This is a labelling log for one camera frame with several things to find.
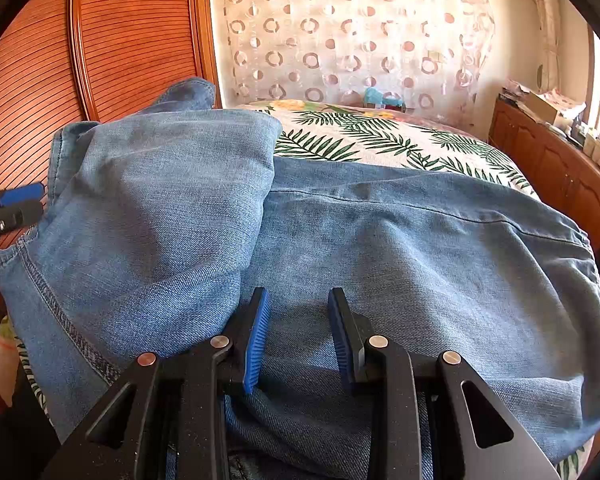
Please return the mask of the wooden slatted wardrobe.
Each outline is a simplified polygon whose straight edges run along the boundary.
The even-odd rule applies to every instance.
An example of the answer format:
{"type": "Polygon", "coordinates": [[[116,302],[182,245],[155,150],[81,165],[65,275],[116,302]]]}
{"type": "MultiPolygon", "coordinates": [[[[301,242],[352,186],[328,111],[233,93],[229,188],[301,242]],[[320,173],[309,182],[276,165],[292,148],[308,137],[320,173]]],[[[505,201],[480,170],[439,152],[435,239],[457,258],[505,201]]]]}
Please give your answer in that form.
{"type": "Polygon", "coordinates": [[[45,180],[60,127],[191,76],[218,80],[210,0],[26,0],[0,37],[0,191],[45,180]]]}

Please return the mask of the circle pattern sheer curtain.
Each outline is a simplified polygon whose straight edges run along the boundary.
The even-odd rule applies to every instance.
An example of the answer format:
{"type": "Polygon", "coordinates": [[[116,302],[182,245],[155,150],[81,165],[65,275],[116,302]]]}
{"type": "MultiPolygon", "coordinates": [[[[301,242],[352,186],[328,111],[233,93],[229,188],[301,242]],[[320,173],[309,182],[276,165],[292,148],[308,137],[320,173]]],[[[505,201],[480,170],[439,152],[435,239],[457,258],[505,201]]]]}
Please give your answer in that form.
{"type": "Polygon", "coordinates": [[[495,22],[489,0],[212,0],[224,100],[358,105],[474,123],[495,22]]]}

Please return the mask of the cardboard box on cabinet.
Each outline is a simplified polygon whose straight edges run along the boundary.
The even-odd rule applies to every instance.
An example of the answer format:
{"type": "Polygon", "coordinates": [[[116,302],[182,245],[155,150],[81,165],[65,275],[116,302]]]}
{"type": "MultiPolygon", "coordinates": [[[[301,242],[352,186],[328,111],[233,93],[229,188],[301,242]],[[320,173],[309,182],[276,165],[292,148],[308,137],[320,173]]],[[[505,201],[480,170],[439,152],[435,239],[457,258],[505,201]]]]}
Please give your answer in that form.
{"type": "Polygon", "coordinates": [[[556,90],[542,94],[535,92],[525,93],[522,102],[542,122],[547,122],[556,127],[563,127],[568,122],[564,111],[568,110],[570,101],[556,90]]]}

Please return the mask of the blue item at headboard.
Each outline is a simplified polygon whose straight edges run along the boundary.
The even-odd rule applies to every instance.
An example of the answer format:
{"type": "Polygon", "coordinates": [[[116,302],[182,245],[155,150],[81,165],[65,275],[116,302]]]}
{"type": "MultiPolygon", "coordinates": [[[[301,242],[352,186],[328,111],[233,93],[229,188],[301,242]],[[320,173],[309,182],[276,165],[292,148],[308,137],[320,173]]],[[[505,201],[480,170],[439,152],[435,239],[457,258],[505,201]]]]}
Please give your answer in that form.
{"type": "Polygon", "coordinates": [[[404,101],[394,93],[382,93],[375,87],[367,88],[363,96],[363,106],[376,110],[404,110],[404,101]]]}

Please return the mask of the long wooden side cabinet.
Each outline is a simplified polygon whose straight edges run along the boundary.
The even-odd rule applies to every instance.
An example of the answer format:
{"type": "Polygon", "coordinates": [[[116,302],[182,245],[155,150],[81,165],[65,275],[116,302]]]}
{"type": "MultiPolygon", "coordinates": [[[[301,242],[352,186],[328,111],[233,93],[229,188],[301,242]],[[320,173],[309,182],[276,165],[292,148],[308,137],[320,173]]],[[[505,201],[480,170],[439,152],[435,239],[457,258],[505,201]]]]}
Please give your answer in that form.
{"type": "Polygon", "coordinates": [[[600,269],[600,168],[504,96],[495,100],[489,143],[513,159],[542,202],[588,233],[600,269]]]}

